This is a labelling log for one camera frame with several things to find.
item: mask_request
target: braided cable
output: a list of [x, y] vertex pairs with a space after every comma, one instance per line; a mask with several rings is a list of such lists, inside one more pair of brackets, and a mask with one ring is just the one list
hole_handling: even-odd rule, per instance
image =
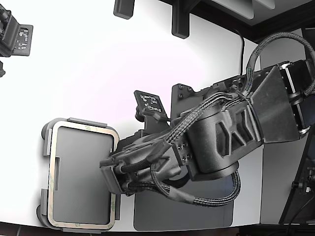
[[195, 121], [197, 121], [203, 112], [222, 101], [232, 100], [232, 95], [224, 92], [214, 93], [212, 96], [203, 100], [194, 110], [192, 110], [174, 129], [166, 136], [165, 140], [173, 145], [178, 138], [184, 134]]
[[[290, 33], [290, 32], [280, 32], [280, 33], [275, 33], [267, 38], [265, 38], [252, 52], [252, 55], [248, 61], [247, 67], [246, 67], [246, 81], [245, 84], [241, 90], [241, 93], [244, 96], [248, 96], [251, 89], [252, 89], [252, 81], [253, 81], [253, 71], [255, 68], [255, 64], [257, 61], [258, 56], [260, 55], [261, 51], [271, 42], [280, 39], [280, 38], [289, 38], [289, 39], [293, 39], [295, 41], [298, 41], [299, 43], [303, 44], [304, 47], [310, 52], [310, 55], [312, 57], [313, 63], [315, 63], [315, 52], [313, 47], [310, 45], [310, 43], [308, 41], [306, 41], [304, 38], [302, 38], [301, 36], [294, 34], [294, 33]], [[306, 90], [304, 91], [304, 94], [306, 96], [310, 95], [310, 93], [312, 92], [312, 90], [314, 90], [315, 88], [315, 80], [314, 78], [313, 82], [306, 88]]]

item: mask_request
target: black mount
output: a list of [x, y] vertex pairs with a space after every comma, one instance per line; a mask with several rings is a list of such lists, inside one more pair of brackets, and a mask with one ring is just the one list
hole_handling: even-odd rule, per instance
[[[114, 15], [130, 19], [133, 16], [135, 0], [115, 0]], [[179, 38], [189, 36], [189, 14], [201, 0], [174, 0], [173, 6], [172, 34]]]
[[134, 135], [120, 140], [116, 151], [111, 155], [122, 151], [124, 147], [144, 136], [158, 134], [170, 128], [167, 123], [170, 119], [167, 117], [159, 96], [141, 91], [135, 91], [134, 96], [138, 104], [135, 117], [139, 122], [144, 122], [144, 129], [140, 129]]

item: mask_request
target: shelf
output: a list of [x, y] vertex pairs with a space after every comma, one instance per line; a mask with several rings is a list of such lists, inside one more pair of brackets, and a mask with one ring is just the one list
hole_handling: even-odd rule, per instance
[[[315, 22], [315, 0], [159, 0], [172, 5], [172, 34], [189, 37], [189, 14], [259, 43]], [[130, 19], [135, 0], [116, 0], [114, 15]]]

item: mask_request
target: cable sleeve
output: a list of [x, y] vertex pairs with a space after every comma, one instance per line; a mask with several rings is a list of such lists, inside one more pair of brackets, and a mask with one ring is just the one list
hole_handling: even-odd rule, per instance
[[[254, 51], [251, 54], [251, 57], [248, 61], [247, 67], [246, 67], [246, 80], [245, 84], [241, 90], [241, 93], [244, 96], [248, 96], [251, 89], [252, 89], [252, 81], [253, 81], [253, 71], [255, 68], [255, 64], [257, 61], [257, 58], [259, 57], [261, 51], [271, 42], [280, 39], [280, 38], [289, 38], [293, 39], [295, 41], [298, 41], [299, 43], [303, 44], [304, 47], [310, 52], [310, 55], [312, 57], [313, 63], [315, 63], [315, 51], [313, 47], [310, 45], [310, 43], [302, 38], [301, 36], [290, 33], [290, 32], [280, 32], [280, 33], [275, 33], [267, 38], [265, 38], [261, 43], [258, 44], [258, 46], [254, 49]], [[311, 91], [314, 90], [315, 88], [315, 80], [312, 78], [313, 82], [306, 88], [304, 91], [305, 95], [308, 96], [310, 95]]]

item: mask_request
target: wire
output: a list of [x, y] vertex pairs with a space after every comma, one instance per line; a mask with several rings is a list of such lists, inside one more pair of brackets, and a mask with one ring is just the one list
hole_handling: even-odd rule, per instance
[[153, 182], [155, 186], [157, 187], [157, 189], [159, 190], [159, 192], [162, 195], [168, 197], [168, 192], [165, 190], [165, 188], [163, 188], [162, 184], [158, 180], [157, 172], [156, 172], [156, 165], [154, 163], [151, 165], [151, 178], [153, 179]]
[[209, 109], [220, 102], [232, 99], [232, 95], [224, 92], [216, 92], [210, 97], [207, 97], [172, 129], [165, 138], [166, 142], [172, 146], [179, 137], [181, 137], [192, 126], [192, 124], [194, 124], [202, 116], [206, 109]]
[[242, 40], [242, 49], [241, 49], [241, 65], [240, 65], [240, 75], [243, 74], [243, 64], [244, 64], [244, 49], [245, 49], [245, 40], [244, 37], [241, 35], [241, 33], [237, 30], [234, 29], [234, 31], [236, 31], [238, 33], [238, 35], [241, 37]]
[[[294, 34], [294, 33], [290, 33], [290, 32], [280, 32], [280, 33], [275, 33], [272, 34], [271, 36], [265, 38], [263, 41], [261, 41], [261, 43], [258, 44], [258, 46], [254, 49], [254, 51], [251, 54], [251, 57], [247, 63], [246, 66], [246, 80], [245, 80], [245, 84], [242, 88], [241, 93], [244, 96], [248, 96], [251, 89], [252, 89], [252, 81], [253, 81], [253, 71], [255, 68], [255, 64], [257, 61], [257, 58], [259, 57], [261, 51], [271, 42], [280, 39], [280, 38], [289, 38], [289, 39], [293, 39], [295, 41], [298, 41], [299, 43], [303, 44], [304, 47], [310, 52], [310, 55], [312, 57], [313, 63], [315, 63], [315, 51], [313, 49], [313, 47], [310, 45], [310, 43], [308, 41], [306, 41], [304, 38], [302, 38], [301, 36]], [[315, 79], [312, 78], [312, 83], [306, 88], [306, 90], [304, 91], [304, 94], [306, 96], [310, 95], [310, 93], [312, 92], [312, 90], [315, 88]]]
[[19, 235], [20, 235], [21, 228], [22, 228], [22, 225], [20, 225], [20, 227], [19, 227], [19, 229], [18, 229], [18, 232], [16, 233], [16, 236], [19, 236]]
[[294, 219], [297, 217], [297, 215], [308, 205], [308, 203], [310, 203], [312, 200], [313, 200], [313, 198], [314, 198], [314, 191], [313, 190], [311, 190], [311, 192], [312, 192], [312, 194], [313, 194], [313, 196], [311, 197], [311, 199], [309, 199], [296, 213], [295, 213], [295, 215], [292, 217], [292, 219], [290, 220], [290, 223], [288, 224], [288, 226], [287, 226], [287, 229], [286, 229], [286, 235], [287, 236], [289, 236], [289, 230], [290, 230], [290, 226], [291, 226], [291, 224], [292, 224], [292, 222], [294, 221]]

